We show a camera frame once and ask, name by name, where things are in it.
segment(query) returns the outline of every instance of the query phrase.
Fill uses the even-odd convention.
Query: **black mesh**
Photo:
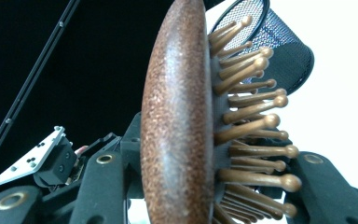
[[[314,58],[310,48],[290,30],[290,28],[269,8],[269,1],[240,0],[235,2],[217,21],[213,28],[217,30],[231,21],[240,21],[244,16],[253,16],[253,24],[240,32],[225,49],[232,49],[252,40],[254,46],[239,54],[247,53],[259,47],[274,49],[269,59],[269,67],[262,78],[264,81],[274,78],[277,86],[284,88],[287,94],[296,91],[308,78],[313,68]]]
[[[254,46],[243,53],[263,46],[274,49],[265,75],[257,80],[274,78],[277,81],[274,89],[284,88],[287,94],[291,94],[310,76],[314,63],[312,50],[301,42],[272,9],[268,11],[267,19],[253,42]]]

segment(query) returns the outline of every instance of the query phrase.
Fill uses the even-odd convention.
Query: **mesh cup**
[[[240,21],[244,16],[254,16],[255,25],[246,28],[245,31],[234,38],[225,49],[232,49],[253,41],[250,49],[238,53],[241,55],[260,47],[270,47],[274,50],[274,55],[269,59],[269,67],[265,70],[265,75],[255,78],[255,81],[265,81],[274,78],[279,88],[286,89],[287,94],[298,90],[310,76],[314,65],[312,50],[301,42],[292,30],[275,14],[266,7],[267,13],[260,13],[258,5],[269,6],[266,1],[237,1],[234,3],[217,21],[213,31],[219,29],[231,21]],[[271,91],[271,89],[260,89],[259,92]]]

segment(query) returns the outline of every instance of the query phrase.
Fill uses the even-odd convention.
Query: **metal ring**
[[[115,159],[114,155],[102,155],[97,158],[97,162],[100,164],[107,164]]]
[[[304,159],[310,163],[314,163],[314,164],[321,164],[324,163],[324,160],[322,160],[320,157],[315,156],[315,155],[311,155],[311,154],[307,154],[304,155]]]
[[[19,206],[27,200],[28,194],[24,191],[19,191],[16,193],[12,193],[7,195],[5,198],[0,200],[0,210],[8,210],[14,207]]]

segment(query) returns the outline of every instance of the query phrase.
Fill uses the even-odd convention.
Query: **metal bracket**
[[[51,150],[65,137],[64,131],[61,126],[54,127],[53,133],[0,174],[0,185],[37,172]]]

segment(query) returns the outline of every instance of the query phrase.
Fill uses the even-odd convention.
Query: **brown hairbrush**
[[[273,80],[242,83],[264,76],[273,50],[227,58],[224,49],[251,23],[245,17],[207,35],[202,0],[176,0],[161,25],[147,70],[141,127],[143,187],[154,224],[235,223],[232,218],[251,223],[296,214],[291,204],[255,191],[270,186],[292,192],[301,181],[272,175],[285,165],[268,160],[295,158],[296,147],[253,145],[258,138],[288,135],[274,131],[276,114],[261,114],[286,106],[286,92],[256,93],[275,87]]]

